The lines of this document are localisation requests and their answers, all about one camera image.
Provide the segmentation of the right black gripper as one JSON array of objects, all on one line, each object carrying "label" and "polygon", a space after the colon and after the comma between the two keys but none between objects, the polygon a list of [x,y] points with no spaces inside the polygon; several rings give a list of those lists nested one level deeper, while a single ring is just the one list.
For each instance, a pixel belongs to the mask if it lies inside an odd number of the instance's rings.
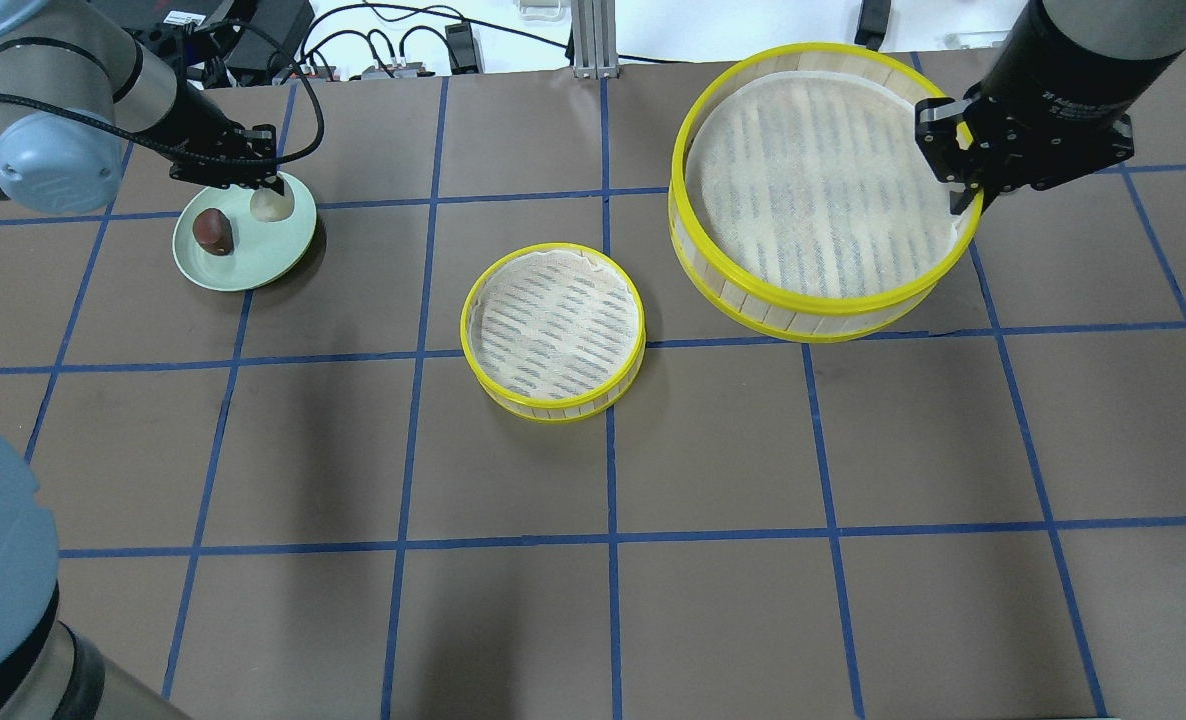
[{"label": "right black gripper", "polygon": [[1131,117],[1123,115],[1099,129],[1069,125],[1041,127],[1022,120],[1018,106],[1005,104],[983,91],[981,82],[968,88],[964,119],[973,133],[968,168],[949,177],[949,211],[962,217],[978,206],[989,209],[989,196],[1032,187],[1053,190],[1069,181],[1134,157]]}]

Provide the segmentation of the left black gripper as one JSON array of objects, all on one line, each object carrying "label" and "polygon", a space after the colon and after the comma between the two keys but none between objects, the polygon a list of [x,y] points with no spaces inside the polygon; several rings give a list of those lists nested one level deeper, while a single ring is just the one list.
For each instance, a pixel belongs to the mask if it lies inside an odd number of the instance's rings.
[{"label": "left black gripper", "polygon": [[208,100],[178,100],[171,119],[171,128],[181,132],[168,170],[174,181],[219,190],[263,187],[267,193],[286,196],[285,178],[278,172],[274,126],[246,127]]}]

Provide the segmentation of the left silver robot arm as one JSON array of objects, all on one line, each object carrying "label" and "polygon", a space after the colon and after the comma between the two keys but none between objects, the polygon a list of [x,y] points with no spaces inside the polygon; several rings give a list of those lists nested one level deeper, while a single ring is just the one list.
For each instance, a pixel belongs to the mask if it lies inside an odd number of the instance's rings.
[{"label": "left silver robot arm", "polygon": [[227,117],[87,1],[0,1],[0,202],[104,208],[126,144],[168,159],[177,181],[286,195],[274,127]]}]

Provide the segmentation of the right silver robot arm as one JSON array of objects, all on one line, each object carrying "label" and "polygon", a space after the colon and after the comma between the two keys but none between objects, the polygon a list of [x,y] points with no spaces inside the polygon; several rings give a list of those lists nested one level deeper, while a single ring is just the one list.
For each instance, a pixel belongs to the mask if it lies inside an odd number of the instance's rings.
[{"label": "right silver robot arm", "polygon": [[951,214],[1050,190],[1134,155],[1128,109],[1186,50],[1186,1],[1028,1],[963,97],[916,110]]}]

